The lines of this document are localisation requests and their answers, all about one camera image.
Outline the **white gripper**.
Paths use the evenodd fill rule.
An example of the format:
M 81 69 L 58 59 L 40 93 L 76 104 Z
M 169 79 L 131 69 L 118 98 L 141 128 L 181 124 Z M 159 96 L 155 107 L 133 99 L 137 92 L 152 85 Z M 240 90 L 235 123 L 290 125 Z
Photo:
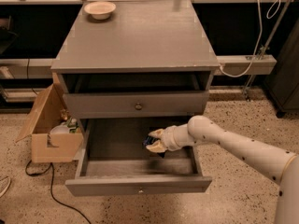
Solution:
M 150 137 L 161 139 L 151 145 L 146 145 L 147 150 L 153 153 L 164 153 L 166 151 L 176 151 L 183 147 L 194 145 L 194 138 L 190 136 L 186 124 L 180 126 L 170 126 L 166 129 L 158 129 L 149 133 Z

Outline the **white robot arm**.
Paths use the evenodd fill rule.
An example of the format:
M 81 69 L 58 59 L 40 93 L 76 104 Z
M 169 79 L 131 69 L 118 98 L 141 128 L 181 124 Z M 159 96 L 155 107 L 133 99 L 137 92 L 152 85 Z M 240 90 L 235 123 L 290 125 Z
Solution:
M 194 116 L 183 125 L 149 133 L 153 153 L 177 151 L 205 142 L 216 144 L 279 185 L 274 224 L 299 224 L 299 155 L 218 126 L 204 116 Z

